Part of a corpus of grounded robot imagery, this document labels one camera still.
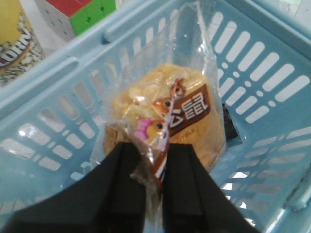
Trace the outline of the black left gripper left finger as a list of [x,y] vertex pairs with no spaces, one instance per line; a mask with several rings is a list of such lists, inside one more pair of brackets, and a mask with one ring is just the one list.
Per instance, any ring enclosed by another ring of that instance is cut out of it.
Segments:
[[130,174],[140,161],[132,143],[119,143],[80,181],[15,212],[3,233],[141,233],[145,187]]

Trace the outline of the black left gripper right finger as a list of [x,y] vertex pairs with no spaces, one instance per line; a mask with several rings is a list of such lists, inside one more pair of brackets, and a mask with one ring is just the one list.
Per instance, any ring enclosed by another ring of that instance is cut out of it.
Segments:
[[225,197],[192,145],[171,144],[163,181],[166,233],[256,233]]

